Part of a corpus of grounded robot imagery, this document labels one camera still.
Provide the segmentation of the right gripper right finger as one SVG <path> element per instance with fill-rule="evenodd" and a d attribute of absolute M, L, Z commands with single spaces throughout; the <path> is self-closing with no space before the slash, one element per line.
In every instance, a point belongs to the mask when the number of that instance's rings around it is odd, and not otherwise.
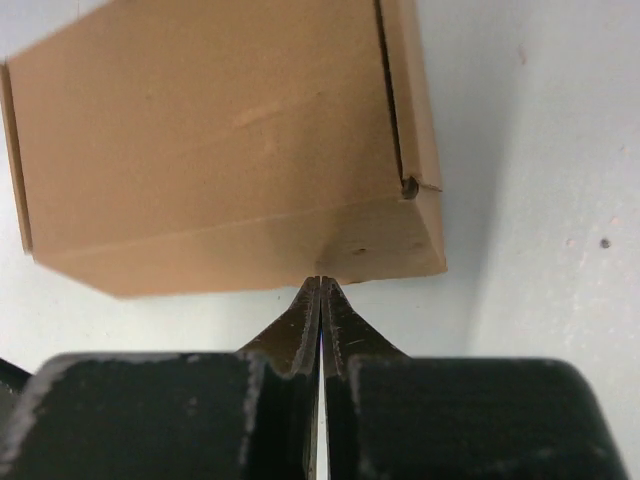
<path fill-rule="evenodd" d="M 623 479 L 589 383 L 545 358 L 413 358 L 324 278 L 333 479 Z"/>

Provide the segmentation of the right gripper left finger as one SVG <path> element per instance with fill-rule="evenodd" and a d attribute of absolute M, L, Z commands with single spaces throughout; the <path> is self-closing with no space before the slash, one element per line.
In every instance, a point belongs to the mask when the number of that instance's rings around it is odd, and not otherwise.
<path fill-rule="evenodd" d="M 79 353 L 27 382 L 5 479 L 311 479 L 320 281 L 230 353 Z"/>

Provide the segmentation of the brown cardboard box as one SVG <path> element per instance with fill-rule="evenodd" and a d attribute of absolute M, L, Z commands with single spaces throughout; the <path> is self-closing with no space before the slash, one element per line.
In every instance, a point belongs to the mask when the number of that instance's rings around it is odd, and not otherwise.
<path fill-rule="evenodd" d="M 103 292 L 447 268 L 413 1 L 111 1 L 1 102 L 24 250 Z"/>

